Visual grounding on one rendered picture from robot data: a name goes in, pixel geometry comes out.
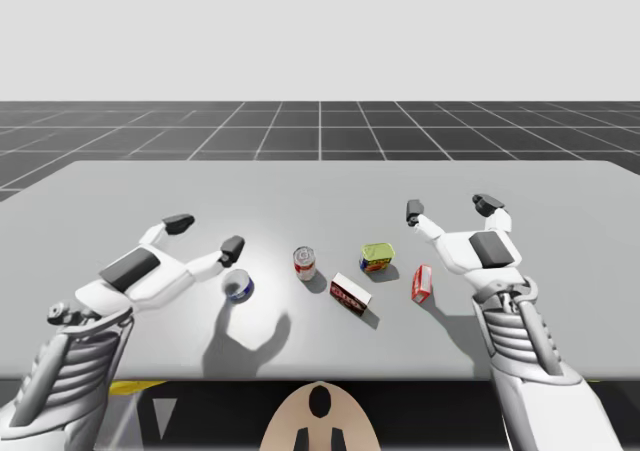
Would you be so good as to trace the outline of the red and white carton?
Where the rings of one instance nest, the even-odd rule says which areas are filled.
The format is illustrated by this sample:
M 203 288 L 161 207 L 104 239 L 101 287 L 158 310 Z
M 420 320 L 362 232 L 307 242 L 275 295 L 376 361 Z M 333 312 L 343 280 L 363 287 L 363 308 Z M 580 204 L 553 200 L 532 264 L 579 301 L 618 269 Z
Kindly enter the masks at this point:
M 331 280 L 329 292 L 341 305 L 358 316 L 364 314 L 372 299 L 368 291 L 341 273 Z

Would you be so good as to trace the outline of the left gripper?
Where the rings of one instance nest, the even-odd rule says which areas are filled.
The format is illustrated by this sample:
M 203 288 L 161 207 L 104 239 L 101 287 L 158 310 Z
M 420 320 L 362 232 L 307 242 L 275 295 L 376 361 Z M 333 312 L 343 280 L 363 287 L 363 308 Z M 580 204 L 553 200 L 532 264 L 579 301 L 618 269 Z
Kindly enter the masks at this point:
M 76 300 L 101 316 L 132 308 L 160 308 L 196 281 L 208 281 L 239 259 L 245 245 L 241 236 L 225 240 L 218 251 L 187 265 L 151 246 L 164 246 L 171 236 L 185 233 L 195 222 L 191 214 L 164 218 L 141 237 L 140 246 L 99 272 L 99 278 L 75 291 Z

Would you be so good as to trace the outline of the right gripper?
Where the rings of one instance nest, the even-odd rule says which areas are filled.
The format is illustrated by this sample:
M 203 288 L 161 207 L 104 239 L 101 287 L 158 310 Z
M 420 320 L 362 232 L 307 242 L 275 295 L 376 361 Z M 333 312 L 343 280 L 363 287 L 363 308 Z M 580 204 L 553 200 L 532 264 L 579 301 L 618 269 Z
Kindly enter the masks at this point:
M 472 202 L 485 218 L 485 230 L 445 232 L 424 214 L 424 205 L 417 199 L 407 202 L 406 223 L 435 247 L 445 267 L 455 274 L 517 267 L 522 256 L 506 233 L 512 231 L 512 218 L 505 205 L 488 194 L 475 194 Z

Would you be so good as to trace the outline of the red and white can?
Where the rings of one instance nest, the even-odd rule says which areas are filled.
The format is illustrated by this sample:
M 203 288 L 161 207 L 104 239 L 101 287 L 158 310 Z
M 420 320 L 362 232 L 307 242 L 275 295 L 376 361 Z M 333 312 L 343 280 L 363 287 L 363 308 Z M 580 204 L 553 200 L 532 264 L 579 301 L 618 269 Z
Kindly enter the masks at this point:
M 300 246 L 293 252 L 293 263 L 297 277 L 310 281 L 316 274 L 316 257 L 309 246 Z

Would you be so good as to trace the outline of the green and blue rectangular can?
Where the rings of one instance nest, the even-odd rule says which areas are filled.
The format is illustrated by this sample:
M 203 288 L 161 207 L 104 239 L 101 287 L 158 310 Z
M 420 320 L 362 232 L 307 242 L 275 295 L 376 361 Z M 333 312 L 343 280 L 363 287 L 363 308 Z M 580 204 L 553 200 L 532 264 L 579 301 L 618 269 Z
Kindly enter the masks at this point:
M 395 257 L 390 243 L 365 244 L 361 247 L 360 269 L 365 273 L 384 270 Z

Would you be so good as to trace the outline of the blue flat can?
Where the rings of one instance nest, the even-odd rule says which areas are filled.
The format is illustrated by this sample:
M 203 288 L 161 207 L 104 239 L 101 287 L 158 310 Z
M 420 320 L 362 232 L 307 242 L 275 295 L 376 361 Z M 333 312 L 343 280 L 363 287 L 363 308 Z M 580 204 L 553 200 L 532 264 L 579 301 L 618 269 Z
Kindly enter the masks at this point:
M 235 269 L 225 275 L 222 289 L 228 301 L 232 303 L 245 301 L 253 292 L 254 283 L 244 269 Z

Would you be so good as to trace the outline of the tan robot part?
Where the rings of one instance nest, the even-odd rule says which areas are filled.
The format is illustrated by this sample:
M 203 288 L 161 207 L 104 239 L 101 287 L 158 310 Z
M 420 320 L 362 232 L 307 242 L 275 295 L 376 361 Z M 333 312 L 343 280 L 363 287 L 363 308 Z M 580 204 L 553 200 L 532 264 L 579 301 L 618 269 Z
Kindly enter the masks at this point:
M 334 384 L 316 381 L 281 403 L 259 451 L 381 451 L 381 446 L 355 398 Z

